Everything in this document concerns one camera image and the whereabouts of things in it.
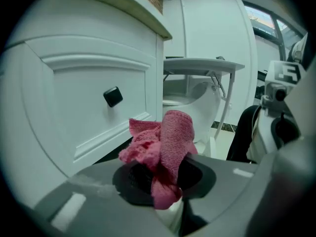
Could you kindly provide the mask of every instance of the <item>white shelf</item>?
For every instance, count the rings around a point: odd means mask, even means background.
[[[225,75],[244,67],[243,64],[218,59],[170,58],[163,61],[164,73],[176,75],[209,76],[212,71],[217,75]]]

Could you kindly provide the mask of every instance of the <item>window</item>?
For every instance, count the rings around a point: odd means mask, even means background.
[[[284,41],[286,58],[288,58],[288,54],[291,50],[293,44],[299,42],[302,38],[298,36],[292,29],[290,29],[286,24],[284,24],[281,20],[277,19],[277,24],[281,30],[281,34]]]
[[[276,37],[276,29],[271,16],[265,12],[245,6],[252,27]]]

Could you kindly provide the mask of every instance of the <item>pink towel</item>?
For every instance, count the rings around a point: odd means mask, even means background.
[[[155,209],[168,209],[182,195],[177,186],[178,170],[185,155],[197,154],[193,144],[192,119],[180,111],[168,111],[162,122],[129,120],[134,137],[119,159],[129,163],[137,160],[154,173],[151,195]]]

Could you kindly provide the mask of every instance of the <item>floor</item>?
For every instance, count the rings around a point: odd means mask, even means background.
[[[211,136],[214,137],[217,129],[211,128]],[[218,159],[226,160],[229,147],[231,146],[235,134],[233,132],[221,130],[216,140],[216,155]]]

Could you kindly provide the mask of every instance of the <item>white drawer front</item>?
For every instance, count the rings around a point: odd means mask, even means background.
[[[21,82],[30,125],[46,154],[72,175],[130,137],[128,119],[156,120],[156,59],[87,37],[22,44]],[[123,100],[103,97],[117,86]]]

